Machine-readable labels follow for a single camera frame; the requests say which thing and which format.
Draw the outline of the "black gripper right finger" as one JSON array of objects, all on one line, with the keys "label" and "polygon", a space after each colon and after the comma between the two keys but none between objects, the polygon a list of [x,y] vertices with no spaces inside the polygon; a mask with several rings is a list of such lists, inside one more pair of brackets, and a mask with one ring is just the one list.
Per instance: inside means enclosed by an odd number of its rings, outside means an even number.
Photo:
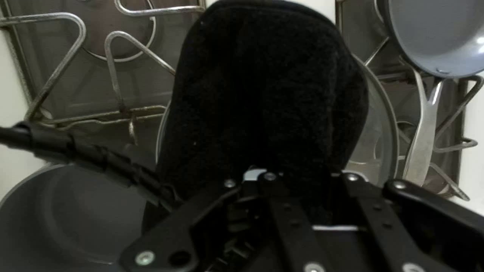
[{"label": "black gripper right finger", "polygon": [[325,213],[310,222],[283,180],[244,176],[260,236],[241,272],[484,272],[484,219],[404,180],[375,188],[333,174]]}]

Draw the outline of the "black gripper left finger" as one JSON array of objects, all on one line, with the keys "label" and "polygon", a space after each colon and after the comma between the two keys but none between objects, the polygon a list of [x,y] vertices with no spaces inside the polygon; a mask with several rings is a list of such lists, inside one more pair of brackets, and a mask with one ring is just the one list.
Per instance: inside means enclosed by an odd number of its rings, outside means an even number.
[{"label": "black gripper left finger", "polygon": [[120,256],[126,272],[198,272],[224,245],[250,229],[236,206],[242,182],[226,180],[198,191]]}]

